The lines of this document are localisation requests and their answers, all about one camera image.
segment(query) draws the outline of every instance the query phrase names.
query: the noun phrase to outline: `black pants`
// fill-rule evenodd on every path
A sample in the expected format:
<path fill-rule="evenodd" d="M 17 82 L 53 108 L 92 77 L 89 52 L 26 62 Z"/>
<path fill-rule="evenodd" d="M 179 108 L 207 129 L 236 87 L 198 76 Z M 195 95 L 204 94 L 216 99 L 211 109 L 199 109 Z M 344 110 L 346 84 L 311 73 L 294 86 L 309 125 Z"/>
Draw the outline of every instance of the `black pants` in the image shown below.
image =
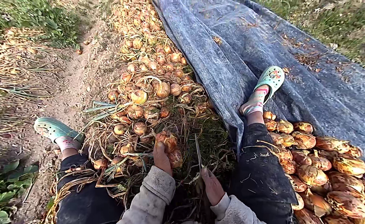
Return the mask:
<path fill-rule="evenodd" d="M 231 179 L 229 195 L 235 195 L 250 207 L 259 220 L 267 224 L 291 223 L 292 207 L 296 198 L 289 180 L 278 162 L 265 147 L 257 142 L 271 142 L 271 136 L 264 124 L 251 124 L 245 127 L 243 153 L 238 161 L 235 175 Z M 71 166 L 84 164 L 86 155 L 73 155 L 61 163 L 61 171 Z M 77 177 L 68 176 L 58 184 L 60 189 Z M 116 223 L 124 207 L 111 198 L 105 188 L 95 188 L 95 183 L 87 184 L 79 193 L 73 191 L 60 202 L 57 224 L 106 224 Z"/>

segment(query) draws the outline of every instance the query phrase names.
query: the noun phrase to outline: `gray sweatshirt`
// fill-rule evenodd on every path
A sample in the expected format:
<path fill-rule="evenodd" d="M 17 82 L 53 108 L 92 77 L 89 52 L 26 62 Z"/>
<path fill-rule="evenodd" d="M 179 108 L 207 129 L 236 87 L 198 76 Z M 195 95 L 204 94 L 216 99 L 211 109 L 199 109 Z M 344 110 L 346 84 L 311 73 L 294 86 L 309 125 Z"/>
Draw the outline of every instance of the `gray sweatshirt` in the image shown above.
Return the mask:
<path fill-rule="evenodd" d="M 117 224 L 161 224 L 165 206 L 173 199 L 175 188 L 176 183 L 169 174 L 152 166 L 142 182 L 140 192 L 133 198 L 130 209 Z M 210 209 L 217 216 L 216 224 L 265 224 L 257 219 L 249 207 L 233 195 L 228 197 L 226 193 Z"/>

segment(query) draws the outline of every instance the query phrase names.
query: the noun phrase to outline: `hand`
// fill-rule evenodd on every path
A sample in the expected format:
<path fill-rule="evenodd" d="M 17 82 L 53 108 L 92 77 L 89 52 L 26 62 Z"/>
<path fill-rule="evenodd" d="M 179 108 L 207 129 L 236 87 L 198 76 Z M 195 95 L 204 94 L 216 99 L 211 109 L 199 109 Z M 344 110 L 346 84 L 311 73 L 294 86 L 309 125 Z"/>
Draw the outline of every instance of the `hand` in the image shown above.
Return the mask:
<path fill-rule="evenodd" d="M 225 194 L 223 187 L 217 180 L 217 177 L 215 177 L 215 175 L 206 167 L 202 168 L 202 170 L 200 171 L 200 175 L 205 182 L 206 194 L 209 198 L 210 204 L 212 206 L 216 206 Z"/>
<path fill-rule="evenodd" d="M 170 176 L 173 176 L 170 161 L 165 153 L 165 146 L 160 141 L 156 142 L 155 147 L 153 148 L 153 160 L 155 161 L 155 166 L 165 171 Z"/>

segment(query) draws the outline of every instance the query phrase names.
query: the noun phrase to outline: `dirt path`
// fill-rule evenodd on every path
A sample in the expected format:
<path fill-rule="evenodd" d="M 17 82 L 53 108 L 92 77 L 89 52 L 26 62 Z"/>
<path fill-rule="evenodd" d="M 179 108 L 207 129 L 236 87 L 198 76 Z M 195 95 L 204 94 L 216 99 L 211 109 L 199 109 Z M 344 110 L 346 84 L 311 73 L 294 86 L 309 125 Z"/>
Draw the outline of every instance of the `dirt path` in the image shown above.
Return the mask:
<path fill-rule="evenodd" d="M 93 100 L 106 96 L 106 87 L 114 77 L 118 77 L 119 63 L 116 52 L 118 40 L 112 35 L 103 21 L 98 21 L 90 31 L 84 33 L 83 40 L 89 39 L 87 46 L 81 44 L 83 54 L 72 50 L 65 51 L 70 60 L 65 61 L 65 69 L 60 74 L 60 83 L 55 97 L 42 106 L 40 116 L 56 118 L 75 130 L 81 130 L 88 116 L 84 109 L 92 105 Z M 57 145 L 37 135 L 33 127 L 23 134 L 23 153 L 29 155 L 27 163 L 38 163 L 39 174 L 28 193 L 25 202 L 14 217 L 14 223 L 39 222 L 53 194 L 51 186 L 60 165 Z"/>

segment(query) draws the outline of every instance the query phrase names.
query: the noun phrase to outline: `sock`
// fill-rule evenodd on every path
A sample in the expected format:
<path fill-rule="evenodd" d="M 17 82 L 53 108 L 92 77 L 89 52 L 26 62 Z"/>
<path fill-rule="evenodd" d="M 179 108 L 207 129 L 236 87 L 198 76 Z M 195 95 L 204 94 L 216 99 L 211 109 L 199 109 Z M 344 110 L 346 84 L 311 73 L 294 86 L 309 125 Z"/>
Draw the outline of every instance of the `sock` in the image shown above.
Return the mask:
<path fill-rule="evenodd" d="M 55 140 L 55 143 L 59 145 L 61 152 L 67 148 L 74 148 L 76 150 L 81 148 L 80 142 L 73 140 L 73 138 L 69 136 L 61 136 Z"/>
<path fill-rule="evenodd" d="M 243 115 L 248 115 L 255 111 L 262 112 L 262 107 L 264 104 L 265 96 L 270 91 L 270 87 L 268 85 L 261 85 L 250 95 L 249 100 L 240 106 L 240 112 Z"/>

